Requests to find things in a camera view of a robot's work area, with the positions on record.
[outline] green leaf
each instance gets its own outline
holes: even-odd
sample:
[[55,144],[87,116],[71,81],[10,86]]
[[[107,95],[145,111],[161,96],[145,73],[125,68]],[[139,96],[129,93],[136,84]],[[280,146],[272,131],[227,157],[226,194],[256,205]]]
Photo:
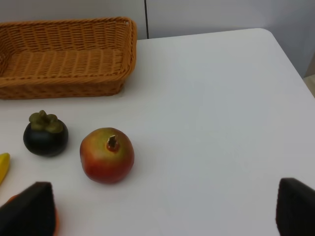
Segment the green leaf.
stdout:
[[31,114],[29,121],[33,123],[33,122],[38,121],[39,119],[40,119],[40,114],[39,112],[36,112],[36,113]]
[[41,111],[39,112],[39,114],[40,114],[40,116],[43,117],[43,118],[46,118],[46,117],[47,117],[47,114],[46,114],[46,112],[45,112],[44,110],[41,110]]
[[46,126],[45,130],[49,133],[60,133],[63,131],[63,124],[59,121],[56,121]]
[[45,126],[36,122],[31,123],[31,129],[35,131],[42,131],[45,129]]
[[57,116],[54,115],[54,114],[49,114],[49,115],[47,115],[47,119],[49,120],[50,123],[53,123],[53,122],[58,121]]

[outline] pomegranate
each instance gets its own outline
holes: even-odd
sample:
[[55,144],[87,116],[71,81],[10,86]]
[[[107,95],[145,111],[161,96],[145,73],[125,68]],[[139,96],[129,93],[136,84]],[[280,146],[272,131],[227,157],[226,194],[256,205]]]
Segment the pomegranate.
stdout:
[[122,180],[134,162],[131,141],[114,128],[97,129],[86,136],[80,146],[80,156],[85,174],[101,183]]

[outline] mangosteen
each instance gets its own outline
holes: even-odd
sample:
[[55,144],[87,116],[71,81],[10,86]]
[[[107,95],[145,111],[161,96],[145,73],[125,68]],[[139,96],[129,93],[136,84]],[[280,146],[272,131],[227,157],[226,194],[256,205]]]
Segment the mangosteen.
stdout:
[[31,153],[52,157],[64,151],[68,143],[68,129],[57,116],[40,111],[32,114],[29,121],[23,141]]

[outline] basket rim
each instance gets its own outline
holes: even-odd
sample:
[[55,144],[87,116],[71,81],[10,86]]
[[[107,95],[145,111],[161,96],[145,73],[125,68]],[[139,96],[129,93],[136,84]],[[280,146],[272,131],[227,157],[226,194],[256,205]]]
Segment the basket rim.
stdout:
[[[31,21],[29,24],[65,22],[65,23],[82,23],[82,22],[112,22],[112,21],[130,21],[131,27],[131,55],[130,64],[118,73],[107,74],[82,74],[82,75],[44,75],[44,76],[14,76],[14,77],[1,77],[0,76],[0,88],[8,86],[23,86],[23,85],[67,85],[67,84],[97,84],[108,83],[119,80],[125,80],[135,68],[136,64],[136,44],[137,44],[137,26],[136,23],[128,17],[106,17],[106,18],[94,18],[94,19],[81,19],[81,20],[64,20],[64,21]],[[26,24],[27,22],[11,22],[0,23],[1,25],[16,26],[20,24]],[[83,81],[77,81],[74,83],[72,80],[66,78],[85,78]]]
[[125,16],[118,17],[99,17],[99,18],[80,18],[80,19],[64,19],[64,20],[33,20],[33,21],[13,21],[1,22],[0,28],[22,26],[22,25],[56,25],[56,24],[76,24],[76,23],[98,23],[98,22],[135,22]]

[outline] mangosteen calyx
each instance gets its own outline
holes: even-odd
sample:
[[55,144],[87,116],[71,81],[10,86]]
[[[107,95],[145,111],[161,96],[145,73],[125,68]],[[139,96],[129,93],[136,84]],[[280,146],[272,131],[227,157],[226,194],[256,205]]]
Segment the mangosteen calyx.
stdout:
[[54,114],[47,115],[45,111],[32,114],[29,118],[31,129],[34,131],[47,131],[49,133],[60,133],[63,131],[63,124]]

